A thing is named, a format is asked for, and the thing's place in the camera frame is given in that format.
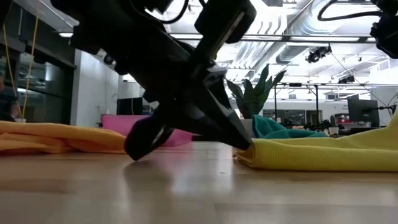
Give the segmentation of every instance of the yellow towel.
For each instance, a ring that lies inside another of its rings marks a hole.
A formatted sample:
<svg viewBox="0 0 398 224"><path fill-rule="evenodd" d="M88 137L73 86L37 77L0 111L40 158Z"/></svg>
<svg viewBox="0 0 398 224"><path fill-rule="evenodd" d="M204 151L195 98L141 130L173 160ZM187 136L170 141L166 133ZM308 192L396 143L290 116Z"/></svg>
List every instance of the yellow towel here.
<svg viewBox="0 0 398 224"><path fill-rule="evenodd" d="M253 139L237 159L256 169L398 171L398 114L384 129L343 138Z"/></svg>
<svg viewBox="0 0 398 224"><path fill-rule="evenodd" d="M99 128L0 121L0 154L70 151L124 154L124 136Z"/></svg>

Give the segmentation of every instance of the monitor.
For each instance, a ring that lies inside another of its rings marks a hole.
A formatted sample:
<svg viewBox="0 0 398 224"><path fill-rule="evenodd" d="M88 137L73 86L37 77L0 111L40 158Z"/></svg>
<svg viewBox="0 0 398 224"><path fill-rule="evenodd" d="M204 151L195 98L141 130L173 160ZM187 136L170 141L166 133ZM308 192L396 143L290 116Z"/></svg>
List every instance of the monitor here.
<svg viewBox="0 0 398 224"><path fill-rule="evenodd" d="M371 122L373 128L380 127L379 109L376 100L348 99L349 120Z"/></svg>

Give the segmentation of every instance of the wooden table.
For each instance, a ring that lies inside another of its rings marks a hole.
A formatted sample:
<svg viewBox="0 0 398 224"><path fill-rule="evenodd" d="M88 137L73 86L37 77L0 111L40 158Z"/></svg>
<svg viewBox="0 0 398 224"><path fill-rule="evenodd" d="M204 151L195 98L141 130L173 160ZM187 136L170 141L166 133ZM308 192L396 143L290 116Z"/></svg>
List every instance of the wooden table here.
<svg viewBox="0 0 398 224"><path fill-rule="evenodd" d="M398 174L254 171L231 151L2 157L1 223L398 223Z"/></svg>

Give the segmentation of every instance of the teal cloth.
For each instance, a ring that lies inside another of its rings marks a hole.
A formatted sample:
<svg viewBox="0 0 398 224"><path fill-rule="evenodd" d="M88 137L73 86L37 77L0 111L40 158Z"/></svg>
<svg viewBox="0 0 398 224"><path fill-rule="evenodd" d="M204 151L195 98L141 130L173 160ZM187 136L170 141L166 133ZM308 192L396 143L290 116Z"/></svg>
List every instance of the teal cloth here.
<svg viewBox="0 0 398 224"><path fill-rule="evenodd" d="M287 129L273 119L254 115L252 128L256 138L260 139L290 139L290 138L324 138L323 132Z"/></svg>

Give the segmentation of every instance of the white ceiling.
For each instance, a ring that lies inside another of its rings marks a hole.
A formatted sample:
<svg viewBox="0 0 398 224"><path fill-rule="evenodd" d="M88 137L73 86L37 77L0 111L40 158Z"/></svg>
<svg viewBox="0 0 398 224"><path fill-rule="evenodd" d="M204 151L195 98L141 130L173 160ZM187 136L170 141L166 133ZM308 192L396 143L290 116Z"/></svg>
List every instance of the white ceiling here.
<svg viewBox="0 0 398 224"><path fill-rule="evenodd" d="M162 19L174 18L182 8L184 0L174 0L168 11L162 16L153 13L154 16ZM31 13L35 12L35 0L16 0L18 4L26 8ZM287 26L287 23L300 12L309 0L297 0L296 5L286 5L282 9L275 9L266 6L261 0L251 0L257 9L257 17L251 26L248 34L281 34ZM198 0L190 0L190 9L183 18L171 25L167 25L166 29L172 33L197 33L194 28L194 23L198 17L201 6ZM77 21L66 16L62 12L54 9L50 5L50 0L40 0L40 18L54 27L59 32L71 32L72 27L77 25ZM374 6L347 6L335 5L332 6L325 16L339 16L342 14L359 12L359 11L373 11ZM370 28L373 22L376 22L376 17L362 17L358 19L348 19L339 21L334 24L337 29L332 35L369 35ZM189 41L189 44L196 45L197 41ZM251 52L244 52L244 46L250 45ZM239 54L245 53L245 64L250 64L250 60L255 60L254 53L258 47L265 46L269 48L272 43L244 43L224 45L218 52L217 61L222 64L237 64ZM361 82L366 82L366 77L369 76L369 68L377 65L378 62L384 61L386 56L376 48L374 44L331 44L333 54L344 65L345 68L354 71ZM343 75L345 69L332 56L328 55L321 59L318 63L308 64L305 61L307 52L295 57L289 65L271 65L271 74L275 74L280 70L286 69L287 73L284 82L332 82L337 83L338 77ZM248 73L249 70L232 70L229 72L229 77L235 80L240 80Z"/></svg>

